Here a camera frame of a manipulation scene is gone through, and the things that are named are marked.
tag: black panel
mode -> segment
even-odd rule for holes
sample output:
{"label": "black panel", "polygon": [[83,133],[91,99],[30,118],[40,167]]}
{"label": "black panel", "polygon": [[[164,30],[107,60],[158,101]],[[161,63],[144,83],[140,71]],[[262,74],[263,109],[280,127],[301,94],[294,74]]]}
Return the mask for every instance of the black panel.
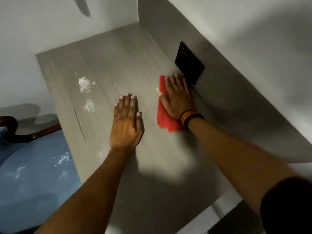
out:
{"label": "black panel", "polygon": [[175,64],[184,74],[189,84],[196,84],[202,71],[205,69],[204,64],[188,49],[185,43],[181,42],[177,52]]}

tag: blue chair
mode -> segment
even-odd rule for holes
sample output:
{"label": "blue chair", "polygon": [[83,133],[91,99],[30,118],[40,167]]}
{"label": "blue chair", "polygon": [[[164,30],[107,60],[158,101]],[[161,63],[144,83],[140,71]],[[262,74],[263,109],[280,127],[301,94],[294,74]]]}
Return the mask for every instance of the blue chair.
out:
{"label": "blue chair", "polygon": [[81,186],[60,124],[15,135],[13,117],[0,117],[0,233],[41,225]]}

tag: wood grain surface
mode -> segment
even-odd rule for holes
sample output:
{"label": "wood grain surface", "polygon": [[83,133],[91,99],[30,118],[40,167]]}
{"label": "wood grain surface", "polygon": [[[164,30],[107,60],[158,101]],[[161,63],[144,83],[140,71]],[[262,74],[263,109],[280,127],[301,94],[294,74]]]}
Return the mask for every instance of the wood grain surface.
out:
{"label": "wood grain surface", "polygon": [[[159,75],[178,69],[138,23],[40,53],[37,59],[82,182],[110,149],[119,96],[138,98],[145,134],[123,174],[108,232],[175,233],[228,189],[220,171],[203,162],[190,133],[169,134],[158,127]],[[90,81],[89,92],[80,91],[82,77]],[[94,111],[86,109],[87,102]]]}

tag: red rag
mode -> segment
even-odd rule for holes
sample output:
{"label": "red rag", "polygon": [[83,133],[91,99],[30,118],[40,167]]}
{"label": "red rag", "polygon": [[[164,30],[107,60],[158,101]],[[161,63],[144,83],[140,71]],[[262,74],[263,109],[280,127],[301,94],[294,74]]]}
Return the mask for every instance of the red rag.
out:
{"label": "red rag", "polygon": [[[165,76],[163,75],[159,77],[159,91],[169,98],[169,93],[165,85]],[[167,128],[169,133],[172,131],[186,130],[179,120],[176,120],[169,115],[160,99],[158,99],[157,124],[160,128]]]}

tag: blue upholstery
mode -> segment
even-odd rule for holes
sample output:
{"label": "blue upholstery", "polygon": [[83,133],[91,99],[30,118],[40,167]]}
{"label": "blue upholstery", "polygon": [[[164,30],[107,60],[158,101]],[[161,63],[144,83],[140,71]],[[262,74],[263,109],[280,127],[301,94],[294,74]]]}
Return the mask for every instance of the blue upholstery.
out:
{"label": "blue upholstery", "polygon": [[40,225],[81,181],[62,130],[24,144],[3,142],[0,128],[0,232]]}

